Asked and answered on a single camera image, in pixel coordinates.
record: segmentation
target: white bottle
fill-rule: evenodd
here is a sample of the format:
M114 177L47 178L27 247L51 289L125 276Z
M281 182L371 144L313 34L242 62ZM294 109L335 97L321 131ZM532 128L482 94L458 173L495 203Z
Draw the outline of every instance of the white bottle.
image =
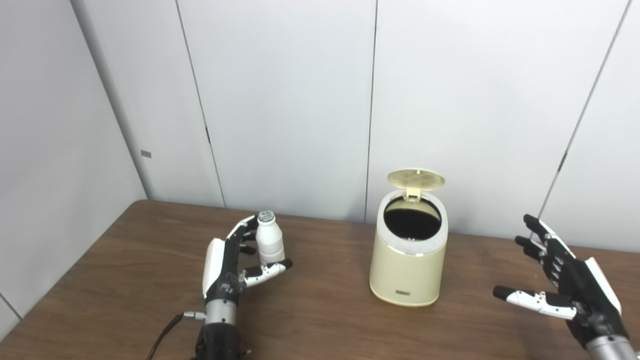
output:
M263 265L284 260L282 230L276 224L276 216L272 211L262 211L258 214L258 229L255 233L255 240L258 243L260 262Z

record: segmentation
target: tabletop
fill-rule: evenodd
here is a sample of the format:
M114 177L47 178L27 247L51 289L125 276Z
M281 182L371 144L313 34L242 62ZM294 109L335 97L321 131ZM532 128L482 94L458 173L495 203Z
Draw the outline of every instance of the tabletop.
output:
M0 359L144 359L174 315L204 310L209 241L251 214L134 203L0 343ZM241 297L236 321L243 350L252 350L248 360L588 359L562 320L492 296L497 284L553 291L513 241L450 234L440 298L400 307L369 289L373 225L277 221L294 266ZM640 254L572 250L597 258L640 348ZM254 256L241 264L258 262ZM192 357L201 325L181 321L154 359Z

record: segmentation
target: cream trash can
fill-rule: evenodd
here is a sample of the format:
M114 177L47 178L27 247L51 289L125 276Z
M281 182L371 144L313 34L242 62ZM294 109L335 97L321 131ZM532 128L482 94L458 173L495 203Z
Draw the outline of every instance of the cream trash can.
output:
M440 295L449 225L444 205L427 192L444 185L444 178L406 168L392 172L388 180L400 190L380 203L369 285L392 304L430 305Z

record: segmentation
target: robotic hand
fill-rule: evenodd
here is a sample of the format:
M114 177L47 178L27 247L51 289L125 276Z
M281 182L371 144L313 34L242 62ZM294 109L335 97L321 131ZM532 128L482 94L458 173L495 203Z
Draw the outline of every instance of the robotic hand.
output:
M238 360L240 333L236 307L244 289L271 279L293 266L290 259L253 266L238 272L238 255L254 255L256 248L243 242L255 240L257 216L240 221L226 240L213 239L207 249L202 294L207 314L196 343L197 360Z
M621 306L594 258L575 255L544 222L525 215L527 227L542 243L523 236L515 241L524 254L542 265L558 293L535 293L496 286L493 296L539 313L566 320L573 337L593 360L637 360L622 324Z

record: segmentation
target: trash can lid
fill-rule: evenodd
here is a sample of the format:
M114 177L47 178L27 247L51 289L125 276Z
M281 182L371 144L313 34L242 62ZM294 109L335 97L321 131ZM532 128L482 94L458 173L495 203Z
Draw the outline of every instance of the trash can lid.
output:
M387 177L391 185L406 189L406 198L420 198L420 191L435 190L444 185L444 177L435 171L424 168L403 168Z

